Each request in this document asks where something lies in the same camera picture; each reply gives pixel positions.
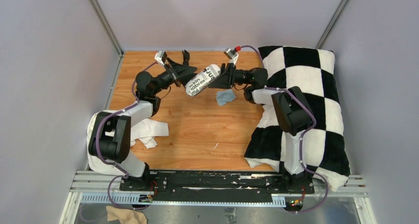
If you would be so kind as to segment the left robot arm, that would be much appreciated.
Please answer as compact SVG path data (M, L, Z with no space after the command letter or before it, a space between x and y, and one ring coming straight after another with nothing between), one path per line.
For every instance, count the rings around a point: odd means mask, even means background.
M87 160L89 167L100 174L133 177L132 184L140 191L151 186L149 165L130 150L131 129L154 116L160 107L157 94L171 85L185 86L196 75L197 68L188 62L179 64L170 58L157 59L164 72L152 76L147 70L137 74L131 91L134 103L116 111L95 113L87 126Z

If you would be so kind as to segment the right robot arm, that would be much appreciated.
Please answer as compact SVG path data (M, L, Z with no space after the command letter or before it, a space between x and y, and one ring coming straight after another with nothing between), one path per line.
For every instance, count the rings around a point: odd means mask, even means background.
M316 120L299 87L289 89L269 88L268 72L264 68L237 69L233 63L223 64L218 77L208 87L230 89L234 85L247 85L245 100L254 104L273 106L279 127L285 133L286 155L282 186L288 193L295 193L307 178L303 159L303 136L315 127Z

